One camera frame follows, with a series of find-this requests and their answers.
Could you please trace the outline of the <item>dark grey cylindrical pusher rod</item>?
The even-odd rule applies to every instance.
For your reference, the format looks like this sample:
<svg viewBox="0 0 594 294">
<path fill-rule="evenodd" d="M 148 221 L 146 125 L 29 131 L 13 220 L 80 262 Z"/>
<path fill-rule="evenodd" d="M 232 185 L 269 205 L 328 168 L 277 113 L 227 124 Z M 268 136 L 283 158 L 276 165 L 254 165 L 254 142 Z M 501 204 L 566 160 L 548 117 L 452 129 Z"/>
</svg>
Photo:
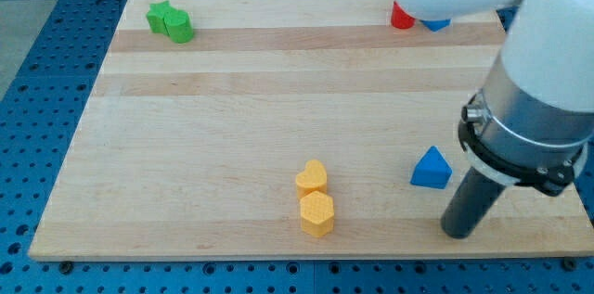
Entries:
<svg viewBox="0 0 594 294">
<path fill-rule="evenodd" d="M 455 239 L 468 237 L 505 188 L 470 167 L 441 217 L 443 231 Z"/>
</svg>

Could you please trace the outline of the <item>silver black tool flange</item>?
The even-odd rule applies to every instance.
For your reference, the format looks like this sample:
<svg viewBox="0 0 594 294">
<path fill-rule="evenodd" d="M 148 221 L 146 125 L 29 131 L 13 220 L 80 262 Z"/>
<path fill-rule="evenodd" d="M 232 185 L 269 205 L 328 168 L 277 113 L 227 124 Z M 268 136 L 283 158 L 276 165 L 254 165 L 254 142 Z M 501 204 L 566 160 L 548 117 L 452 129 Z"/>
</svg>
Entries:
<svg viewBox="0 0 594 294">
<path fill-rule="evenodd" d="M 517 185 L 557 197 L 583 170 L 592 135 L 591 112 L 538 100 L 496 58 L 461 111 L 458 139 L 471 168 L 459 189 L 497 197 Z"/>
</svg>

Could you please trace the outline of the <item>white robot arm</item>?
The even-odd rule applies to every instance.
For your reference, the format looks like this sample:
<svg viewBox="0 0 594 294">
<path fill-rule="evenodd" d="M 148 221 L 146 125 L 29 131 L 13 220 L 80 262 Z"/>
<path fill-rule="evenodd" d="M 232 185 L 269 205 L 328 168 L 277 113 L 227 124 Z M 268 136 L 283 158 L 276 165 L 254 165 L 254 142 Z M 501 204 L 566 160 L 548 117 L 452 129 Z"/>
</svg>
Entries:
<svg viewBox="0 0 594 294">
<path fill-rule="evenodd" d="M 515 6 L 483 86 L 462 108 L 470 168 L 443 230 L 468 236 L 505 188 L 556 197 L 583 171 L 593 136 L 593 0 L 394 0 L 410 17 L 453 19 Z"/>
</svg>

